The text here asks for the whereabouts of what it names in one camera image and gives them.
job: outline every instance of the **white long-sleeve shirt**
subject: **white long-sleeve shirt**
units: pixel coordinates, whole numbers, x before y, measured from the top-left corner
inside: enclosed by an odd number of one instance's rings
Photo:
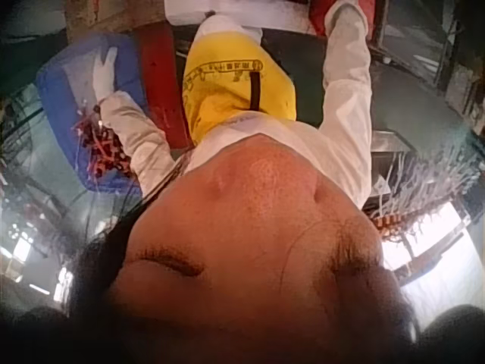
[[[297,151],[359,208],[364,205],[371,191],[371,56],[365,42],[367,21],[352,4],[340,0],[326,17],[330,35],[322,125],[316,129],[298,121],[281,123],[261,112],[243,111],[207,133],[186,172],[203,165],[225,146],[262,133]],[[175,164],[164,132],[123,92],[103,102],[102,120],[120,137],[143,195],[147,195]]]

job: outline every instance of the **red object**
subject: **red object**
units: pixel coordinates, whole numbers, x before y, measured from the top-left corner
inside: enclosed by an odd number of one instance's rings
[[[135,30],[150,118],[162,129],[172,149],[192,145],[177,83],[174,37],[168,23]]]
[[[325,15],[327,15],[327,12],[335,3],[336,0],[311,0],[310,21],[319,36],[325,36]],[[358,0],[358,4],[367,17],[367,22],[369,24],[368,38],[372,39],[376,0]]]

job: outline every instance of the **red bundle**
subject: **red bundle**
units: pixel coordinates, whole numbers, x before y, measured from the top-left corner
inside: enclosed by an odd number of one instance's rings
[[[99,179],[116,169],[128,178],[136,178],[130,169],[131,158],[124,153],[120,138],[99,120],[99,107],[96,106],[91,115],[84,111],[80,114],[83,118],[74,129],[80,138],[80,146],[90,152],[88,173]]]

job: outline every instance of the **yellow apron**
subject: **yellow apron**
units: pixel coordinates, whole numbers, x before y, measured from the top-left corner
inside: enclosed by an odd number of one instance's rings
[[[260,88],[259,111],[288,121],[296,119],[293,82],[252,38],[227,32],[197,40],[187,57],[182,92],[194,143],[199,144],[213,127],[249,110],[255,85]]]

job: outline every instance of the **white glove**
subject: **white glove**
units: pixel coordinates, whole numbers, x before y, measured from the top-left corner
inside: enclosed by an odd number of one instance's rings
[[[104,64],[101,61],[101,51],[98,52],[94,60],[92,88],[98,103],[114,93],[114,61],[116,61],[117,54],[118,48],[111,47]]]

